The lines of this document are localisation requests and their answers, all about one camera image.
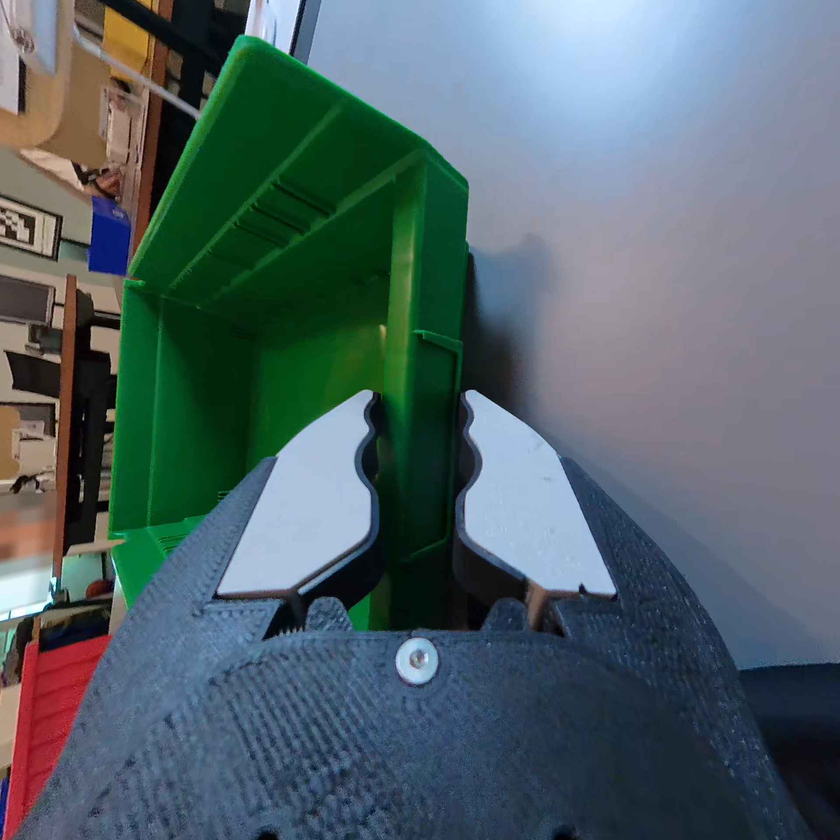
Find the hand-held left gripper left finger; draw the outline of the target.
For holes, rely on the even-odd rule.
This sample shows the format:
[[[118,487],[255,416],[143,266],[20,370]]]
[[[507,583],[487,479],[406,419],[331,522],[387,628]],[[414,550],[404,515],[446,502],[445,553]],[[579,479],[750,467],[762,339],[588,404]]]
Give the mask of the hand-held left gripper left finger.
[[[359,391],[269,460],[216,598],[332,597],[351,609],[373,591],[385,569],[374,487],[381,414],[381,395]]]

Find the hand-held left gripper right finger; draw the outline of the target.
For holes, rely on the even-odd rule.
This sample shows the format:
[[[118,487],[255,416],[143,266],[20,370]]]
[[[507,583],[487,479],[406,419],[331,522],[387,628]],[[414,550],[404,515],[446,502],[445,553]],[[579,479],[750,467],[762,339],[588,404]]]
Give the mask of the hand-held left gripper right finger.
[[[527,614],[549,601],[618,591],[557,451],[489,397],[467,390],[454,574],[484,607],[513,600]]]

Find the green plastic bin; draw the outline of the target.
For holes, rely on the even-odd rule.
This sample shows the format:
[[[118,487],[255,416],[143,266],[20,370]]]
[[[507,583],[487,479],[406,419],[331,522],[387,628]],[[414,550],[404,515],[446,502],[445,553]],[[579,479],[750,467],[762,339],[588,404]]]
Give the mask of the green plastic bin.
[[[109,532],[128,605],[261,459],[381,395],[371,629],[443,628],[466,178],[419,135],[239,36],[123,286]]]

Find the blue box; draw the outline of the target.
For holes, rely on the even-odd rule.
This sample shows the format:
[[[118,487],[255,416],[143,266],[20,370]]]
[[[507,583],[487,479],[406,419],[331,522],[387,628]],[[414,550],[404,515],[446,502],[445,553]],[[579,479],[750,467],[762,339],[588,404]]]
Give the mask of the blue box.
[[[88,270],[126,277],[131,238],[130,216],[126,211],[107,197],[92,196]]]

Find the brown cardboard box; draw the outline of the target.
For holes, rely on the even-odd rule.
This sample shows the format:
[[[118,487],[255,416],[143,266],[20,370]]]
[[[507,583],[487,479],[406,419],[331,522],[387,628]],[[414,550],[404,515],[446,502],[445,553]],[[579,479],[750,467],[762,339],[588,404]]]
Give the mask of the brown cardboard box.
[[[36,147],[58,130],[70,88],[71,1],[2,1],[1,144]]]

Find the red plastic bin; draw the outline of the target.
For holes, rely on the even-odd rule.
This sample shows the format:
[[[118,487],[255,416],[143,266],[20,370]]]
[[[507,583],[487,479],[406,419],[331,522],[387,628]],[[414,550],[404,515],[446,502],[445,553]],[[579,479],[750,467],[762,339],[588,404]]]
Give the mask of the red plastic bin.
[[[26,647],[4,838],[15,834],[56,767],[110,641],[104,634],[47,652],[36,641]]]

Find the framed black white marker print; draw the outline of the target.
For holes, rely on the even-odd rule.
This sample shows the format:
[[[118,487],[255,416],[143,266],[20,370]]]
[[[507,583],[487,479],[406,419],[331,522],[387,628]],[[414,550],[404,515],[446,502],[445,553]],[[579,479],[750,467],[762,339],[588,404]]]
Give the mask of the framed black white marker print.
[[[58,261],[64,218],[1,195],[1,245],[31,256]]]

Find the yellow container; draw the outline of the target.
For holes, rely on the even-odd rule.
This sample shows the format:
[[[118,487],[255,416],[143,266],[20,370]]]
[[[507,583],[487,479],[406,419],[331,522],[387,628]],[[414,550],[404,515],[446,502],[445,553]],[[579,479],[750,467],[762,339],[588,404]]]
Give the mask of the yellow container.
[[[154,38],[141,26],[106,7],[101,47],[107,56],[144,77],[150,75]]]

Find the wooden post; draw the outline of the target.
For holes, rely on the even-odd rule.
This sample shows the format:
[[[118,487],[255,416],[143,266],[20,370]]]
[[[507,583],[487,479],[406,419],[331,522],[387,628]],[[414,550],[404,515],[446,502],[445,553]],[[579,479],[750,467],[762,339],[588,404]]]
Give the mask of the wooden post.
[[[70,482],[70,450],[72,400],[75,380],[78,305],[77,278],[66,276],[63,303],[62,337],[59,371],[58,436],[56,445],[56,528],[54,534],[51,583],[55,592],[61,589],[62,563],[67,531],[68,490]]]

